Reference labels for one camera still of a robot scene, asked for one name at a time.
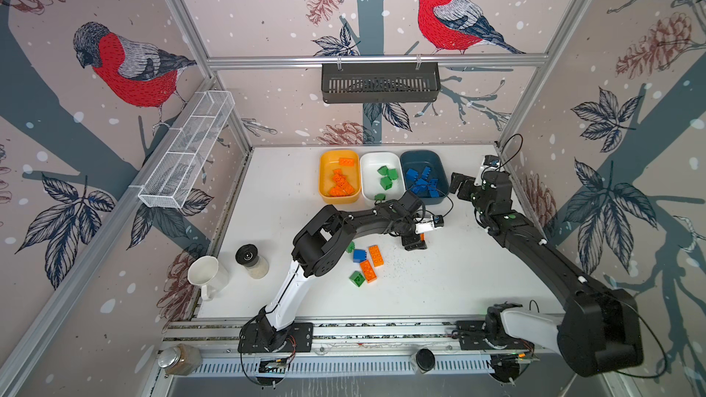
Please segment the orange lego brick studs up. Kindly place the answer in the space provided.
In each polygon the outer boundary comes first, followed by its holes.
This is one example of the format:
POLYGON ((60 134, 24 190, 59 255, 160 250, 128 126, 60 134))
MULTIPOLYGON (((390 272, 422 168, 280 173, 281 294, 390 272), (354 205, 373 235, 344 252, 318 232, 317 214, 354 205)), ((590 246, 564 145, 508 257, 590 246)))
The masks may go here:
POLYGON ((384 258, 382 257, 382 252, 381 252, 379 246, 370 246, 369 247, 369 254, 371 256, 371 261, 373 263, 373 266, 375 266, 375 268, 378 268, 378 267, 381 267, 384 265, 384 258))

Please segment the green lego brick bottom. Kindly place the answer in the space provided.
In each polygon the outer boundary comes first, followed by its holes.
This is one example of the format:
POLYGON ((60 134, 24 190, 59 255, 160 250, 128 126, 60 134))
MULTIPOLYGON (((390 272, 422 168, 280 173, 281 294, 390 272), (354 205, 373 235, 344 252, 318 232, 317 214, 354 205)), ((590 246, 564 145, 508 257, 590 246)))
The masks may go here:
POLYGON ((360 271, 354 271, 350 275, 349 280, 358 288, 366 282, 365 276, 360 271))

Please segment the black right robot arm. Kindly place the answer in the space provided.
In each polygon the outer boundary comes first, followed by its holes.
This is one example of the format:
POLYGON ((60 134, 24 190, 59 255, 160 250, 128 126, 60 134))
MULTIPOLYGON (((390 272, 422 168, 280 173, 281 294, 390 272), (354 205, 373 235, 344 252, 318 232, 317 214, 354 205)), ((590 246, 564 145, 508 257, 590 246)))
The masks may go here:
POLYGON ((562 356, 581 377, 643 363, 643 342, 635 299, 610 290, 571 263, 523 214, 512 207, 512 184, 504 171, 481 178, 452 174, 450 193, 474 205, 479 224, 518 257, 562 304, 563 317, 529 312, 520 305, 491 306, 485 333, 494 346, 522 339, 562 356))

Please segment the blue square lego brick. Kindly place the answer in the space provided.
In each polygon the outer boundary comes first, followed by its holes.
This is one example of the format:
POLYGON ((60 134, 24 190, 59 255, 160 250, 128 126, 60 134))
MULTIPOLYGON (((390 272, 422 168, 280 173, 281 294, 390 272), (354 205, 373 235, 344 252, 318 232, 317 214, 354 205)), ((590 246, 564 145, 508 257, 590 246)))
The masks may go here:
POLYGON ((419 177, 419 173, 417 171, 415 171, 414 169, 408 169, 408 171, 406 171, 406 180, 415 182, 418 180, 418 177, 419 177))

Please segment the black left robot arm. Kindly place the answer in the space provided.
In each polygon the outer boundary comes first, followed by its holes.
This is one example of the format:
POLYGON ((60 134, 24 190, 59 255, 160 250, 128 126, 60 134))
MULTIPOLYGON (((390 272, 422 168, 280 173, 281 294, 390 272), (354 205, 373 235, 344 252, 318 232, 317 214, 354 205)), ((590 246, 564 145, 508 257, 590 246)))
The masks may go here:
POLYGON ((416 236, 426 213, 425 203, 410 190, 398 200, 386 200, 364 211, 323 207, 295 235, 288 274, 274 299, 241 328, 238 352, 272 353, 296 345, 292 326, 303 300, 314 281, 338 264, 349 245, 368 235, 416 236))

